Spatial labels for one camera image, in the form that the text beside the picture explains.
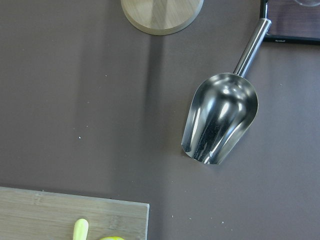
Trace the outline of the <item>bamboo cutting board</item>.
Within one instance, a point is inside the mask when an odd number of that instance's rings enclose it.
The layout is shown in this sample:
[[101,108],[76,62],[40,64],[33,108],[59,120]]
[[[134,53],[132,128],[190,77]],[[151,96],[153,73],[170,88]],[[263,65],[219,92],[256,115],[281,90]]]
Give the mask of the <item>bamboo cutting board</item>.
[[89,240],[148,238],[147,203],[1,187],[2,240],[71,240],[75,222],[88,221]]

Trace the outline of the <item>lemon slice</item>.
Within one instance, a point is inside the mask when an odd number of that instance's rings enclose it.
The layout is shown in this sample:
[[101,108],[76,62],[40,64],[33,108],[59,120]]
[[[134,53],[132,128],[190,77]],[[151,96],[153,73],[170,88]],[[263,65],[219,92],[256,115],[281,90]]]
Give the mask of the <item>lemon slice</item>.
[[106,237],[100,238],[99,240],[125,240],[125,239],[119,236],[106,236]]

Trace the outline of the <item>wooden mug tree stand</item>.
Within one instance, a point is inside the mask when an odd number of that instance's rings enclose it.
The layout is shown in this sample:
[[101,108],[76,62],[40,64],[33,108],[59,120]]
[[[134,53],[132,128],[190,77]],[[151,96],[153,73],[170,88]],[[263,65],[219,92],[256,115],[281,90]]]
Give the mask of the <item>wooden mug tree stand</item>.
[[128,21],[138,30],[155,36],[177,33],[200,13],[202,0],[122,0]]

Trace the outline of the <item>steel scoop on table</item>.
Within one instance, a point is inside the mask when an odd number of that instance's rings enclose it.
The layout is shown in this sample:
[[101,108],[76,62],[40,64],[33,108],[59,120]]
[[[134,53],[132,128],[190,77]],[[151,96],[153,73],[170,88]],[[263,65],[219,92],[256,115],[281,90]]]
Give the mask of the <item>steel scoop on table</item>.
[[271,24],[260,18],[234,71],[213,75],[197,88],[181,140],[190,158],[220,164],[251,126],[259,102],[245,75]]

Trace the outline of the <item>yellow plastic knife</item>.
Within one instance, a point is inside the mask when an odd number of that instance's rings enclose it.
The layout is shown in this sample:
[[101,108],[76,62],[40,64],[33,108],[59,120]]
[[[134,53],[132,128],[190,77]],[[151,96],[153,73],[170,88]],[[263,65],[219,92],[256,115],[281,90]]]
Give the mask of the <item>yellow plastic knife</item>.
[[73,240],[86,240],[89,231],[89,223],[86,219],[78,219],[73,227]]

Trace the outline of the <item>black framed tray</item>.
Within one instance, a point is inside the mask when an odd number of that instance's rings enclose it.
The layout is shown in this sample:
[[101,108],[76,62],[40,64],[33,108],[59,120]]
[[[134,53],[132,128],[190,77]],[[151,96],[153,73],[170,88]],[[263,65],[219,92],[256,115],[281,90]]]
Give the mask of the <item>black framed tray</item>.
[[271,20],[265,42],[320,44],[318,0],[261,0],[259,16]]

